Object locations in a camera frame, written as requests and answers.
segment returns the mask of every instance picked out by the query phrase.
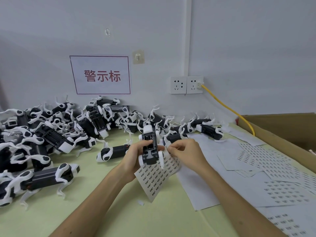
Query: hand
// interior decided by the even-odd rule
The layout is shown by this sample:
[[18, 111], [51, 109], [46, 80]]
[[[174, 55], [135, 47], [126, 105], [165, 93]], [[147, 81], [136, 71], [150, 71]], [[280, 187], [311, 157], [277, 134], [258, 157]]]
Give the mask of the hand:
[[172, 143], [167, 150], [196, 173], [199, 173], [203, 167], [209, 166], [199, 144], [194, 139], [178, 140]]
[[[124, 175], [124, 181], [126, 183], [131, 182], [133, 179], [135, 179], [134, 173], [140, 168], [139, 162], [138, 162], [138, 156], [142, 155], [143, 153], [143, 147], [148, 146], [152, 143], [152, 140], [149, 141], [139, 141], [137, 143], [131, 144], [129, 147], [127, 153], [125, 154], [124, 158], [118, 165], [118, 168], [120, 168], [120, 171]], [[164, 146], [158, 145], [158, 151], [164, 150]]]

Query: wall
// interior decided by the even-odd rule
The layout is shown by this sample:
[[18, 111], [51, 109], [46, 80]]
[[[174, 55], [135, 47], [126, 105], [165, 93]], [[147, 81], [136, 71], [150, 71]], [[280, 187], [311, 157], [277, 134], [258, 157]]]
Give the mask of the wall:
[[[55, 96], [84, 106], [69, 55], [129, 55], [132, 95], [122, 102], [148, 113], [234, 115], [207, 93], [170, 95], [169, 76], [205, 83], [241, 114], [315, 111], [316, 0], [193, 0], [191, 39], [185, 42], [186, 0], [0, 0], [0, 106], [25, 109]], [[111, 27], [111, 37], [104, 29]]]
[[192, 0], [189, 75], [242, 114], [316, 111], [316, 0]]

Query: red border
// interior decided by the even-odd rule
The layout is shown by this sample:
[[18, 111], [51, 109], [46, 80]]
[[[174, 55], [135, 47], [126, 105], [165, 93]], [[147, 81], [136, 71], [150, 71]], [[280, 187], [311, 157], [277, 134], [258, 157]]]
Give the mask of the red border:
[[[71, 63], [71, 57], [72, 56], [84, 56], [84, 57], [127, 57], [128, 80], [129, 80], [129, 85], [130, 85], [130, 92], [129, 93], [93, 93], [93, 94], [92, 93], [85, 93], [85, 94], [78, 94], [76, 81], [75, 81], [75, 76], [74, 76], [74, 70], [72, 69], [72, 63]], [[71, 65], [71, 70], [72, 70], [72, 76], [74, 78], [77, 95], [130, 95], [131, 94], [130, 62], [129, 62], [128, 56], [119, 56], [119, 55], [70, 55], [69, 58], [70, 58], [70, 65]]]

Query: brown cardboard box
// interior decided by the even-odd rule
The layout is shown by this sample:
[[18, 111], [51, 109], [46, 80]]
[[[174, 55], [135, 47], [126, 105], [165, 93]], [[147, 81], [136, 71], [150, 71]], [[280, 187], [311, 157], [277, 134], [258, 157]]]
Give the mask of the brown cardboard box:
[[[296, 160], [316, 173], [316, 114], [245, 115], [254, 128], [256, 137]], [[251, 133], [239, 118], [238, 125]]]

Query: power cord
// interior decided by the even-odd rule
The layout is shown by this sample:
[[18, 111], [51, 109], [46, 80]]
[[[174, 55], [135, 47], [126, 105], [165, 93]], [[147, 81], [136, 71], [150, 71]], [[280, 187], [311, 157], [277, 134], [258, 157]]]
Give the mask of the power cord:
[[197, 83], [197, 87], [198, 88], [204, 88], [219, 104], [221, 104], [223, 107], [227, 108], [228, 110], [230, 110], [232, 113], [238, 115], [244, 122], [246, 122], [246, 124], [250, 127], [252, 134], [255, 136], [255, 131], [253, 129], [253, 127], [251, 126], [251, 124], [245, 119], [243, 118], [239, 113], [237, 113], [236, 111], [234, 111], [232, 108], [228, 107], [227, 105], [225, 105], [223, 102], [221, 102], [209, 89], [207, 89], [204, 86], [204, 83]]

